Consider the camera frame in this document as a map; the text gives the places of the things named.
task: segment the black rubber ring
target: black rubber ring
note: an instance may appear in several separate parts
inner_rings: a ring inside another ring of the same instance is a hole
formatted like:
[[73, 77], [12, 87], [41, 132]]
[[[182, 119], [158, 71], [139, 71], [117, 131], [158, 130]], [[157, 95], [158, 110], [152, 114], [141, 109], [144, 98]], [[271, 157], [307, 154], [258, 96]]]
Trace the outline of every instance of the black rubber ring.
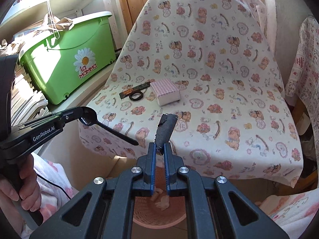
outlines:
[[[138, 96], [137, 98], [133, 98], [133, 95], [135, 95], [135, 94], [139, 94], [140, 96]], [[130, 95], [129, 95], [129, 98], [130, 98], [130, 100], [131, 101], [139, 101], [139, 100], [141, 100], [142, 98], [143, 98], [143, 96], [144, 96], [144, 94], [141, 92], [141, 91], [136, 91], [136, 92], [133, 92], [133, 93], [131, 93]]]

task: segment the stack of papers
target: stack of papers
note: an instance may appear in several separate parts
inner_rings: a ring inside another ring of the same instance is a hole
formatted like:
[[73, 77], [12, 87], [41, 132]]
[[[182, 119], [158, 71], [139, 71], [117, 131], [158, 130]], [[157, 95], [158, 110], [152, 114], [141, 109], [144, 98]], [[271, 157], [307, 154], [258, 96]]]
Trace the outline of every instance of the stack of papers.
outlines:
[[29, 74], [21, 65], [17, 65], [11, 99], [11, 126], [49, 114], [47, 104], [42, 92], [32, 86]]

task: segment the metal bolt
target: metal bolt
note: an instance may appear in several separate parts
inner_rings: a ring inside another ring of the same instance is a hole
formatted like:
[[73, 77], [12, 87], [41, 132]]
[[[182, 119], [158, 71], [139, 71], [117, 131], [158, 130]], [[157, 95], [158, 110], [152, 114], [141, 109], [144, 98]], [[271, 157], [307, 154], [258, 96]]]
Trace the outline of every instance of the metal bolt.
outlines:
[[142, 169], [141, 169], [140, 167], [135, 166], [135, 167], [133, 167], [133, 168], [131, 169], [131, 172], [132, 172], [132, 173], [140, 173], [141, 170], [142, 170]]
[[104, 179], [102, 177], [97, 177], [94, 179], [93, 181], [95, 184], [99, 185], [102, 184], [104, 182]]
[[188, 173], [188, 172], [189, 172], [189, 169], [188, 169], [187, 167], [183, 166], [183, 167], [179, 168], [179, 171], [180, 171], [181, 173]]
[[227, 178], [224, 176], [217, 177], [217, 182], [219, 182], [219, 183], [226, 183], [226, 181], [227, 181]]

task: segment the white string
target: white string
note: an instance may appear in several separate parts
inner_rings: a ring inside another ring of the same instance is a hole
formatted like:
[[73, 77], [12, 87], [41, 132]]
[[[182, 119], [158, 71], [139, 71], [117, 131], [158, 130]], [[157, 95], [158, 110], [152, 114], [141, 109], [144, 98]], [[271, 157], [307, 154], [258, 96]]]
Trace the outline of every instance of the white string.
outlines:
[[[51, 4], [50, 4], [50, 0], [47, 0], [47, 10], [49, 12], [49, 19], [51, 20], [51, 24], [52, 24], [52, 29], [53, 29], [53, 35], [55, 37], [55, 39], [59, 39], [60, 38], [60, 32], [58, 31], [58, 29], [56, 28], [55, 22], [54, 22], [54, 18], [53, 18], [53, 13], [52, 13], [52, 9], [51, 9]], [[58, 33], [58, 37], [55, 36], [55, 31], [54, 29], [56, 29], [56, 32]]]

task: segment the pink gingham box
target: pink gingham box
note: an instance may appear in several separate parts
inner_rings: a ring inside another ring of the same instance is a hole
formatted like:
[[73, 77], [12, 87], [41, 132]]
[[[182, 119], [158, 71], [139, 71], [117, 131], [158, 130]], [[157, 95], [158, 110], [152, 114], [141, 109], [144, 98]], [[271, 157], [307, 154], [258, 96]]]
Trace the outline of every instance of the pink gingham box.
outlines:
[[171, 79], [166, 78], [152, 82], [151, 87], [159, 106], [181, 99], [179, 89], [175, 86]]

